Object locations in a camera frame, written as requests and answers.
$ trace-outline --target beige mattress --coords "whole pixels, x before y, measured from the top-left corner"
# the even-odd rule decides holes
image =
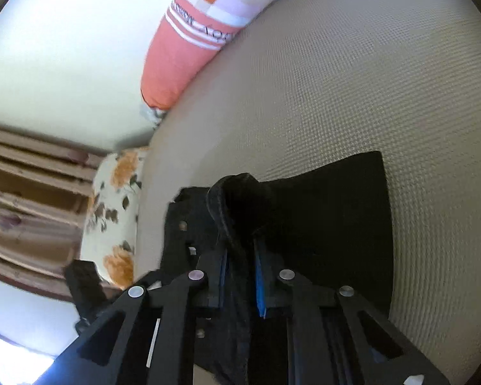
[[[381,150],[391,321],[453,385],[481,362],[481,15],[470,0],[280,0],[199,74],[151,148],[137,274],[159,264],[180,187]]]

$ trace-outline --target white wall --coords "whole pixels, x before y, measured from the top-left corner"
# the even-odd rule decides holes
[[[144,57],[171,0],[10,0],[0,124],[113,150],[147,142]]]
[[[75,338],[75,306],[0,281],[0,334],[19,345],[58,355]]]

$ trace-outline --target floral cushion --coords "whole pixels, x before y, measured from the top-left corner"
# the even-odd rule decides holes
[[[148,147],[108,155],[93,181],[80,259],[122,289],[133,283],[142,166]]]

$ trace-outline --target black fabric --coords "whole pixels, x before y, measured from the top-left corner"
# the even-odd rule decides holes
[[[181,222],[185,221],[186,231]],[[212,188],[184,188],[170,204],[161,269],[194,267],[208,248],[226,248],[229,266],[218,318],[200,320],[195,362],[221,384],[285,383],[284,320],[257,316],[252,234],[313,283],[351,285],[388,314],[393,283],[390,205],[380,152],[340,160],[293,178],[260,183],[227,176]]]

